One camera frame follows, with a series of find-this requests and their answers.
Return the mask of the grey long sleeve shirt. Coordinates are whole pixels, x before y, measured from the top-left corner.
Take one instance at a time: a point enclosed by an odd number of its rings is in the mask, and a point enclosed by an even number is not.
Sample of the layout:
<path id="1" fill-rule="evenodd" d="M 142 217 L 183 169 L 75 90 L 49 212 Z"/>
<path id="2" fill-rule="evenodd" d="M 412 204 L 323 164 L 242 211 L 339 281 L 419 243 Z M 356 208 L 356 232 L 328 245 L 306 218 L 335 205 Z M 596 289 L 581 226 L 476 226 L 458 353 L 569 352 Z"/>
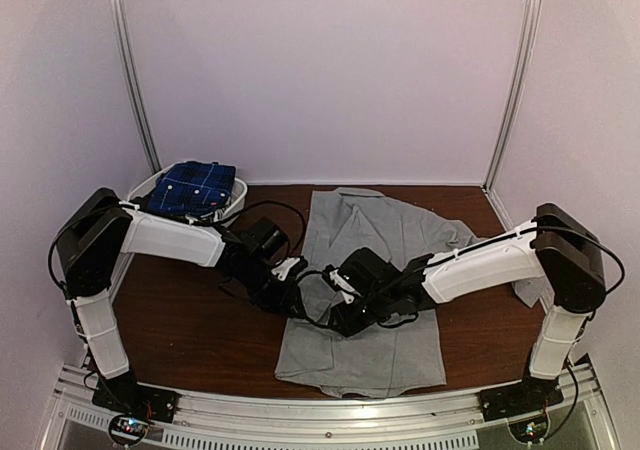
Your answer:
<path id="1" fill-rule="evenodd" d="M 397 268 L 426 253 L 479 242 L 460 220 L 448 220 L 384 194 L 339 187 L 315 191 L 302 254 L 322 270 L 367 247 Z M 345 338 L 290 319 L 282 337 L 276 379 L 319 388 L 333 397 L 395 397 L 446 382 L 437 317 L 421 313 L 398 329 L 372 326 Z"/>

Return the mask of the white plastic basket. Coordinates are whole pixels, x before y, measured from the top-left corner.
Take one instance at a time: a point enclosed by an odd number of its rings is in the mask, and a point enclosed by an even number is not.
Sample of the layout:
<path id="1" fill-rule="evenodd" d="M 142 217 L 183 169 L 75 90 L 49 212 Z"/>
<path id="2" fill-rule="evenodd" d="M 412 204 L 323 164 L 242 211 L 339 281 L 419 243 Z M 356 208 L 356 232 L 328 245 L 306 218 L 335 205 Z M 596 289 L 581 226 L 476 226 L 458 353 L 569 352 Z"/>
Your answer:
<path id="1" fill-rule="evenodd" d="M 135 199 L 144 199 L 152 193 L 156 187 L 157 181 L 160 178 L 161 173 L 157 173 L 149 177 L 134 188 L 127 196 L 127 201 L 133 201 Z M 230 198 L 223 208 L 231 207 L 231 210 L 235 213 L 241 210 L 245 204 L 245 198 L 247 195 L 247 184 L 236 178 L 230 193 Z"/>

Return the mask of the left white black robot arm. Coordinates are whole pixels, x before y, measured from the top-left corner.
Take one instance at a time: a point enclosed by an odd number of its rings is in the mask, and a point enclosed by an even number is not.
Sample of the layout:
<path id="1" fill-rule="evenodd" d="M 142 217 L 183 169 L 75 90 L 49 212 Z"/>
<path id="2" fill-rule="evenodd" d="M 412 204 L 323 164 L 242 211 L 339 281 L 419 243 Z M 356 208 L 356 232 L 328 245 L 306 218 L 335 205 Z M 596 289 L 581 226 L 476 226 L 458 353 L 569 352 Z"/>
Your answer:
<path id="1" fill-rule="evenodd" d="M 302 256 L 271 259 L 287 237 L 268 218 L 233 231 L 223 223 L 186 223 L 145 212 L 113 190 L 96 190 L 63 226 L 51 246 L 64 275 L 59 287 L 74 308 L 83 339 L 99 373 L 108 380 L 106 399 L 123 414 L 137 412 L 144 394 L 124 375 L 131 366 L 109 297 L 122 254 L 145 254 L 214 268 L 241 283 L 252 302 L 288 314 L 296 278 L 308 265 Z"/>

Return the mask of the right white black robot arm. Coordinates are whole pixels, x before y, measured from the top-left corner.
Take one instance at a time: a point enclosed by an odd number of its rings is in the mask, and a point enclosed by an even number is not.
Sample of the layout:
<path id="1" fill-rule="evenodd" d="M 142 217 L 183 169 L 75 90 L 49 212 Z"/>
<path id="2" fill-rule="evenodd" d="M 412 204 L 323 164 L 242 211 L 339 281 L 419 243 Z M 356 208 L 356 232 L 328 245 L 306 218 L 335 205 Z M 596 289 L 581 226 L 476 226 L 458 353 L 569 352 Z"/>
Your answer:
<path id="1" fill-rule="evenodd" d="M 448 252 L 428 253 L 404 269 L 363 247 L 323 272 L 340 296 L 328 314 L 344 337 L 395 316 L 417 317 L 461 296 L 516 281 L 544 278 L 554 292 L 532 346 L 528 377 L 513 389 L 519 410 L 535 410 L 551 394 L 586 319 L 605 301 L 597 238 L 555 204 L 537 207 L 533 219 L 489 240 Z"/>

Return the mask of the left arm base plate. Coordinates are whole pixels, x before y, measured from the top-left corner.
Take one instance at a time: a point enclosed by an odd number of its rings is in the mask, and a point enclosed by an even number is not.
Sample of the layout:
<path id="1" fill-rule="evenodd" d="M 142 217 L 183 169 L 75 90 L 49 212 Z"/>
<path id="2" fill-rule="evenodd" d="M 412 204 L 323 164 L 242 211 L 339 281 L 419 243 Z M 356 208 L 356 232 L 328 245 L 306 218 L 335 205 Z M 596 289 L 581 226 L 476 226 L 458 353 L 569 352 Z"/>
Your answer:
<path id="1" fill-rule="evenodd" d="M 92 403 L 115 413 L 107 423 L 107 435 L 117 446 L 131 448 L 160 431 L 160 423 L 174 421 L 178 393 L 140 384 L 116 388 L 99 381 Z"/>

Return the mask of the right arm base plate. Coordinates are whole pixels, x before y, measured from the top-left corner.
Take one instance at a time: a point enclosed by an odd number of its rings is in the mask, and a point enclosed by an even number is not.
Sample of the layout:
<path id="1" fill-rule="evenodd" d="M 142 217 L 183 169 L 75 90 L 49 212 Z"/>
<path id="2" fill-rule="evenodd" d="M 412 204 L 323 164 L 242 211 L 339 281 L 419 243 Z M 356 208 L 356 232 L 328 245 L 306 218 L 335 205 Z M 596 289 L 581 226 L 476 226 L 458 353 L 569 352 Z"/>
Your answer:
<path id="1" fill-rule="evenodd" d="M 507 419 L 511 436 L 532 446 L 543 443 L 550 431 L 550 406 L 563 402 L 558 380 L 525 377 L 513 384 L 479 393 L 485 422 Z"/>

